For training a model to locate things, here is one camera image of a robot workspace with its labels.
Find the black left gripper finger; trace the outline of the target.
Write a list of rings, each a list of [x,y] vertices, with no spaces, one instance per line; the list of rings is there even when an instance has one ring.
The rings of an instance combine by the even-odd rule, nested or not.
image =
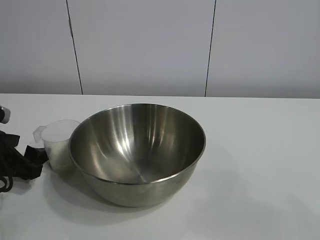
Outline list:
[[[44,148],[26,146],[24,155],[15,148],[10,150],[9,165],[12,176],[22,180],[33,180],[38,178],[47,162],[48,156]]]
[[[20,141],[20,136],[15,134],[0,132],[0,154],[17,154],[21,156],[22,154],[16,149]]]

